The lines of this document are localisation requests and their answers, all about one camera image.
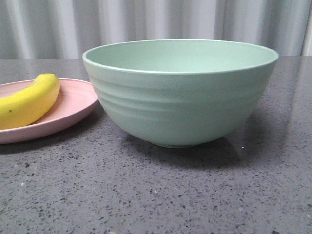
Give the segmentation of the pink plate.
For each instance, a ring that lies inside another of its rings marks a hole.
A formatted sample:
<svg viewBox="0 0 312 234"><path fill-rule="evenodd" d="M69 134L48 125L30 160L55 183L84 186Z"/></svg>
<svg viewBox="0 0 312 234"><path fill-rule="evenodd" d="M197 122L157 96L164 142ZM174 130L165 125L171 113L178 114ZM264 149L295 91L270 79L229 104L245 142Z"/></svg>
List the pink plate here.
<svg viewBox="0 0 312 234"><path fill-rule="evenodd" d="M62 131L87 117L98 103L90 82L61 78L60 92L53 107L31 125L1 130L0 143L17 143Z"/></svg>

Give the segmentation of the green ribbed bowl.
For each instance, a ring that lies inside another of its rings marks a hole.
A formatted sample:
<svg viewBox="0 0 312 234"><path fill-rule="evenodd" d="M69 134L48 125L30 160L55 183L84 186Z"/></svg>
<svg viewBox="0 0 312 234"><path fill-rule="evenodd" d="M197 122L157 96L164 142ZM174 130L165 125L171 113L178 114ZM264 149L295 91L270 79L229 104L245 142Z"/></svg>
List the green ribbed bowl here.
<svg viewBox="0 0 312 234"><path fill-rule="evenodd" d="M206 143L243 124L278 58L264 46L211 39L115 43L82 56L110 119L127 133L168 148Z"/></svg>

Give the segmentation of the yellow banana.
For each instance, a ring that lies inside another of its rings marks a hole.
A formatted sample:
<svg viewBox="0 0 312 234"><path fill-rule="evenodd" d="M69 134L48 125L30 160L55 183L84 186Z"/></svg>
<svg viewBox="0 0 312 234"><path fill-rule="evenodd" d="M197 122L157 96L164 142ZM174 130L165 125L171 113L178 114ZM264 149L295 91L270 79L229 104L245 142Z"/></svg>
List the yellow banana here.
<svg viewBox="0 0 312 234"><path fill-rule="evenodd" d="M0 99L2 130L27 126L44 116L56 102L59 78L52 73L40 74L27 87Z"/></svg>

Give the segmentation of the white pleated curtain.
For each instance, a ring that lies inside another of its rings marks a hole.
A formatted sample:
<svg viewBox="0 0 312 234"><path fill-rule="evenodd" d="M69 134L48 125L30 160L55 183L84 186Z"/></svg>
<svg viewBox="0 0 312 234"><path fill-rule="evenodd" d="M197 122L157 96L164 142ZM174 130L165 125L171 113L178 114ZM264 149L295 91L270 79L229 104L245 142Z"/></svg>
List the white pleated curtain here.
<svg viewBox="0 0 312 234"><path fill-rule="evenodd" d="M219 39L312 53L309 0L3 0L2 59L78 59L145 39Z"/></svg>

